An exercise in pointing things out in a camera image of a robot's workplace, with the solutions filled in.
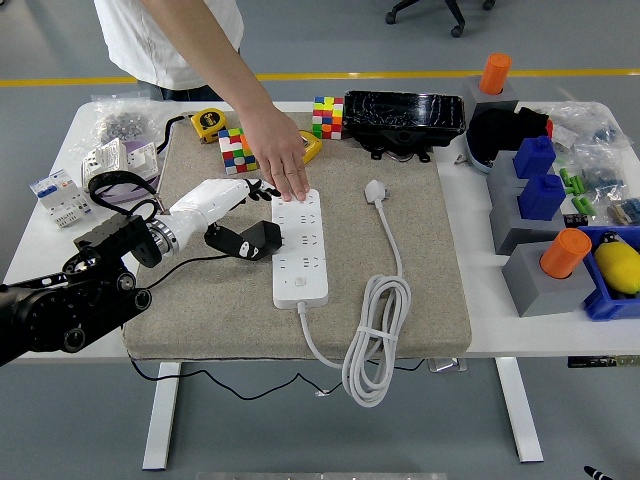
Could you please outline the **person's left hand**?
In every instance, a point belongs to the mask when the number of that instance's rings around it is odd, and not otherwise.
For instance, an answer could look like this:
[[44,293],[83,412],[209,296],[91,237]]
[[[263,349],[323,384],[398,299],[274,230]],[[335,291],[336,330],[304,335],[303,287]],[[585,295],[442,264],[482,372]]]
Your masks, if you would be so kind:
[[238,111],[241,126],[265,180],[285,201],[305,200],[309,181],[297,125],[273,104]]

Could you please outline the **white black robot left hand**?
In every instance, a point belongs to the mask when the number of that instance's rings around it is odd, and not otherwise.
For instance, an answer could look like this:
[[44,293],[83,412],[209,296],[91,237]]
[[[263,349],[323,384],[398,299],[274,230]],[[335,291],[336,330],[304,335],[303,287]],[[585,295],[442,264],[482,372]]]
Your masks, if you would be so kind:
[[192,236],[202,233],[205,243],[231,257],[257,261],[282,246],[280,227],[260,221],[238,234],[218,224],[228,212],[248,198],[269,201],[280,192],[259,179],[207,179],[179,199],[167,215],[160,215],[167,251],[175,254],[186,247]]

